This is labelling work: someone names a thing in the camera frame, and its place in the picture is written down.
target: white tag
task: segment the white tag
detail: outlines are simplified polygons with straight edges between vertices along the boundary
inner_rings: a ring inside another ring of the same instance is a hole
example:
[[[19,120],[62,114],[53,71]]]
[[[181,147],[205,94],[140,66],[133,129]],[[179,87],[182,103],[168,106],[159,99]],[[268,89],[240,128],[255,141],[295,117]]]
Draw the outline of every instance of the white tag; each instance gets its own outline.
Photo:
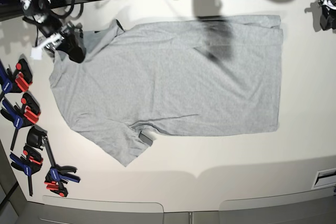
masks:
[[[34,60],[42,60],[42,48],[32,47],[30,57],[32,57]]]

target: gray t-shirt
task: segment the gray t-shirt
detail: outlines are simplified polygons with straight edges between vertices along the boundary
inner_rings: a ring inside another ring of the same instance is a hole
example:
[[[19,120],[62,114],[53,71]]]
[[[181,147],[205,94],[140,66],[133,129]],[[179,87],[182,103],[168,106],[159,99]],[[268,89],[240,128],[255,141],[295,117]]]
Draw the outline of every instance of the gray t-shirt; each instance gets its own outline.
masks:
[[[279,16],[212,17],[84,34],[83,63],[55,53],[50,85],[71,129],[127,166],[141,131],[225,136],[276,131]]]

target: red and blue clamp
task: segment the red and blue clamp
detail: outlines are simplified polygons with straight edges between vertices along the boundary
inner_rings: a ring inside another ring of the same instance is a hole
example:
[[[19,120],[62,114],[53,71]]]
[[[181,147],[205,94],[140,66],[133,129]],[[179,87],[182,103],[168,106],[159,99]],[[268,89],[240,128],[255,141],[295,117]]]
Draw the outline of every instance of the red and blue clamp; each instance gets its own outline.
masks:
[[[27,135],[27,144],[35,148],[40,148],[44,146],[47,150],[47,154],[50,160],[51,168],[46,176],[45,184],[47,189],[61,197],[68,196],[68,190],[65,188],[64,184],[68,181],[80,182],[80,177],[69,173],[76,173],[77,169],[72,166],[59,166],[56,164],[53,153],[51,152],[48,136],[46,133],[37,130],[32,127]]]
[[[9,68],[6,71],[0,61],[0,84],[2,87],[0,101],[5,94],[26,92],[32,84],[33,75],[25,59],[19,60],[15,68],[13,73]]]
[[[14,169],[24,172],[24,174],[28,176],[29,195],[32,196],[33,183],[31,176],[41,170],[43,158],[36,150],[28,145],[25,145],[23,154],[26,155],[25,158],[23,156],[18,157],[11,153],[9,157],[13,160],[13,162],[10,165]]]
[[[5,109],[1,109],[0,113],[4,118],[11,121],[15,127],[11,151],[14,149],[19,129],[36,124],[40,115],[40,108],[30,94],[24,93],[21,102],[22,107],[19,109],[16,105],[12,107],[6,99],[2,101]]]

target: white tabletop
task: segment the white tabletop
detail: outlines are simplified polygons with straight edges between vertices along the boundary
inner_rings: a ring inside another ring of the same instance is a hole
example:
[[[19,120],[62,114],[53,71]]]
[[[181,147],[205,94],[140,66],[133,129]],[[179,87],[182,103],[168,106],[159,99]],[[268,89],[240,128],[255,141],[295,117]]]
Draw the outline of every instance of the white tabletop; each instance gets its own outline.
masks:
[[[51,89],[52,60],[29,58],[36,28],[20,18],[1,22],[0,55],[12,68],[20,54],[34,73],[30,91],[41,107],[38,125],[48,131],[59,165],[78,169],[79,184],[69,182],[68,198],[118,202],[157,202],[164,211],[218,210],[224,200],[298,193],[311,189],[318,170],[336,167],[336,34],[315,32],[316,0],[106,0],[84,4],[84,30],[107,28],[116,18],[124,29],[139,23],[188,20],[195,16],[274,14],[284,30],[279,129],[273,133],[227,137],[170,137],[151,133],[155,141],[128,167],[70,130]],[[73,17],[79,13],[76,6]],[[20,104],[20,94],[6,96]],[[21,129],[14,153],[22,153],[29,129]],[[0,116],[0,138],[6,154],[14,133]],[[55,196],[43,184],[50,168],[47,153],[33,175],[34,195],[27,177],[14,170],[29,201]]]

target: t-shirt sleeve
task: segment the t-shirt sleeve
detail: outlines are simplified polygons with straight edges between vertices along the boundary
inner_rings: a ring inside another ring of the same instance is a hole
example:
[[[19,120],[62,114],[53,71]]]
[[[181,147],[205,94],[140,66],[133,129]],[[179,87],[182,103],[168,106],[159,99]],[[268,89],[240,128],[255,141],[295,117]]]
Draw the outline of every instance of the t-shirt sleeve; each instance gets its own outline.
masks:
[[[99,118],[94,114],[81,115],[71,129],[93,141],[123,166],[130,164],[149,147],[125,123]]]

